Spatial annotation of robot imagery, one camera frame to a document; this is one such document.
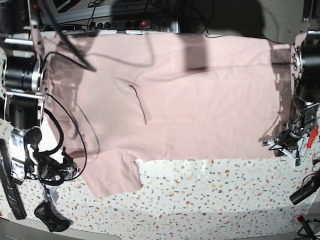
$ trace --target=black cylinder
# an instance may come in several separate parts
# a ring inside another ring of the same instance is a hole
[[[38,122],[38,100],[12,96],[9,106],[11,125],[19,130],[31,129]]]
[[[35,64],[33,58],[8,57],[4,85],[7,88],[31,91]]]
[[[315,78],[314,82],[320,86],[320,45],[301,46],[301,61],[303,78]]]
[[[294,205],[305,200],[311,194],[315,193],[320,187],[320,175],[311,178],[298,191],[290,196],[290,200]]]

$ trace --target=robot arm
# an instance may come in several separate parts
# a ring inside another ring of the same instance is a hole
[[[275,156],[287,155],[300,165],[298,142],[317,127],[317,111],[320,105],[320,31],[308,31],[305,37],[298,35],[292,51],[291,73],[294,90],[289,121],[284,131],[274,140],[264,142],[271,146]],[[315,174],[304,186],[290,196],[294,205],[302,202],[320,187],[320,174]]]
[[[0,180],[10,208],[18,220],[25,219],[27,214],[17,185],[22,185],[25,179],[37,181],[43,189],[44,201],[34,214],[47,225],[50,232],[62,232],[70,226],[71,221],[60,215],[54,207],[56,190],[64,181],[72,180],[78,168],[65,148],[62,151],[63,163],[50,157],[62,147],[64,134],[58,121],[45,109],[46,56],[49,53],[45,55],[39,31],[39,4],[42,11],[52,17],[45,0],[0,0],[0,78],[5,89],[4,99],[0,98],[0,118],[13,126],[8,146],[5,140],[0,139]],[[52,25],[58,26],[54,19]],[[59,27],[56,31],[83,63],[83,68],[95,71]],[[21,32],[29,32],[29,39],[10,37]],[[38,145],[42,139],[40,126],[44,113],[56,125],[60,141],[53,150],[40,152]]]

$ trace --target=cable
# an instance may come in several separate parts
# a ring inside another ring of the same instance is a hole
[[[214,35],[214,33],[206,34],[205,36],[206,36],[208,39],[216,39],[216,38],[225,37],[225,35],[222,35],[222,36],[210,36],[210,35]]]
[[[85,115],[84,111],[82,111],[81,107],[77,104],[76,105],[78,107],[78,109],[80,110],[80,112],[82,113],[82,115],[84,116],[85,120],[87,121],[87,123],[89,124],[90,128],[92,129],[93,131],[93,134],[94,134],[94,137],[95,137],[95,140],[96,140],[96,143],[98,144],[98,151],[96,153],[96,155],[98,156],[99,153],[100,153],[100,143],[99,143],[99,139],[98,139],[98,136],[96,134],[96,131],[94,129],[94,127],[92,126],[92,124],[90,123],[89,119],[87,118],[87,116]]]
[[[309,179],[311,179],[313,176],[318,175],[318,174],[319,174],[319,172],[313,172],[313,173],[305,176],[305,177],[303,178],[303,180],[302,180],[302,183],[301,183],[301,187],[300,187],[300,188],[303,189],[303,188],[304,188],[304,185],[305,185],[305,182],[307,182],[306,180],[309,180]]]
[[[156,29],[156,28],[154,28],[154,27],[150,27],[150,28],[148,28],[148,29],[146,29],[146,30],[144,30],[144,31],[148,31],[148,30],[155,30],[155,31],[157,31],[157,32],[159,32],[159,30],[158,29]]]
[[[45,55],[44,62],[46,62],[47,59],[48,59],[48,57],[49,57],[50,55],[52,55],[52,54],[59,55],[59,56],[65,58],[65,59],[67,59],[67,60],[70,61],[71,63],[77,65],[78,67],[82,68],[82,69],[85,69],[85,67],[86,67],[86,66],[80,64],[79,62],[73,60],[72,58],[70,58],[70,57],[68,57],[68,56],[66,56],[66,55],[63,55],[62,53],[57,52],[57,51],[50,51],[50,52],[48,52],[48,53]]]
[[[48,109],[44,109],[44,112],[49,116],[49,118],[52,120],[52,122],[54,123],[56,129],[58,130],[59,132],[59,142],[58,142],[58,145],[52,149],[52,150],[48,150],[48,151],[41,151],[39,152],[40,154],[42,155],[45,155],[45,156],[50,156],[52,154],[55,154],[56,152],[58,152],[58,150],[62,147],[63,143],[64,143],[64,138],[65,138],[65,135],[64,135],[64,132],[59,124],[59,122],[57,121],[57,119],[55,118],[55,116],[48,110]]]
[[[44,12],[44,14],[46,14],[47,17],[49,18],[49,20],[50,20],[50,22],[52,24],[52,27],[58,33],[58,35],[60,36],[61,40],[68,46],[70,51],[80,60],[80,62],[82,62],[84,64],[82,66],[82,68],[84,68],[84,69],[86,69],[88,71],[96,72],[97,70],[80,54],[80,52],[76,49],[76,47],[62,33],[62,31],[61,31],[59,25],[57,24],[52,12],[50,11],[50,8],[48,6],[47,1],[46,0],[39,1],[39,5],[40,5],[42,11]]]
[[[189,7],[191,7],[191,8],[199,15],[200,20],[201,20],[202,23],[203,23],[204,30],[202,31],[202,33],[203,33],[204,31],[206,31],[206,33],[209,34],[209,31],[208,31],[208,28],[207,28],[207,25],[206,25],[206,22],[205,22],[205,20],[206,20],[205,17],[198,11],[198,9],[196,9],[195,6],[189,5]]]
[[[95,11],[97,7],[100,7],[102,4],[104,4],[105,0],[95,0],[95,1],[91,1],[88,3],[88,9],[89,8],[94,8],[91,14],[91,17],[88,19],[87,22],[87,29],[89,29],[90,24],[93,22],[94,20],[94,15],[95,15]]]
[[[40,182],[42,184],[45,184],[45,185],[49,185],[49,186],[60,186],[61,184],[64,183],[64,181],[67,181],[65,180],[65,177],[64,175],[62,174],[62,172],[59,172],[59,171],[55,171],[53,169],[51,169],[50,171],[52,171],[55,176],[59,176],[60,179],[59,180],[52,180],[52,181],[48,181],[48,180],[45,180],[43,179],[42,177],[40,178]]]
[[[75,179],[77,179],[78,177],[80,177],[81,174],[82,174],[82,173],[84,172],[84,170],[86,169],[87,160],[88,160],[88,154],[87,154],[86,144],[85,144],[85,141],[84,141],[84,139],[83,139],[83,137],[82,137],[82,135],[81,135],[81,133],[80,133],[80,131],[79,131],[79,128],[78,128],[77,124],[75,123],[75,121],[74,121],[73,118],[71,117],[70,113],[66,110],[66,108],[65,108],[54,96],[52,96],[52,95],[49,94],[49,93],[47,93],[47,95],[48,95],[50,98],[52,98],[52,99],[65,111],[65,113],[68,115],[68,117],[70,118],[71,122],[73,123],[76,131],[78,132],[78,134],[79,134],[79,136],[80,136],[80,139],[81,139],[81,142],[82,142],[82,144],[83,144],[83,150],[84,150],[84,166],[83,166],[81,172],[80,172],[77,176],[75,176],[75,177],[73,177],[73,178],[64,180],[64,181],[72,181],[72,180],[75,180]]]
[[[214,14],[215,14],[215,0],[211,0],[212,1],[212,12],[211,12],[211,16],[209,18],[208,23],[206,24],[204,30],[201,32],[202,34],[205,32],[205,30],[208,31],[208,26],[209,24],[212,22],[213,18],[214,18]]]
[[[148,5],[149,5],[149,1],[150,1],[150,0],[146,0],[145,6],[144,6],[144,10],[143,10],[143,17],[146,16],[146,10],[147,10],[147,7],[148,7]]]

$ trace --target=metal frame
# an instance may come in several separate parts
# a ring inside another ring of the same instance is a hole
[[[95,8],[92,18],[143,13],[145,10],[145,6],[145,1],[99,6]],[[75,11],[68,11],[56,14],[54,15],[54,18],[58,24],[90,19],[93,10],[94,8],[86,8]],[[42,17],[42,22],[43,24],[50,24],[48,17]]]

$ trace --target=table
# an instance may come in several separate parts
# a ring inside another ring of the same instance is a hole
[[[4,136],[10,126],[1,122]],[[54,146],[45,123],[42,144]],[[289,196],[312,172],[312,154],[301,166],[288,159],[137,160],[142,189],[94,198],[80,177],[59,189],[56,208],[74,221],[71,228],[117,235],[126,239],[236,239],[296,231],[298,214],[306,214],[315,194],[297,206]],[[27,180],[19,187],[27,217],[42,202],[38,184]],[[11,212],[0,186],[0,212]]]

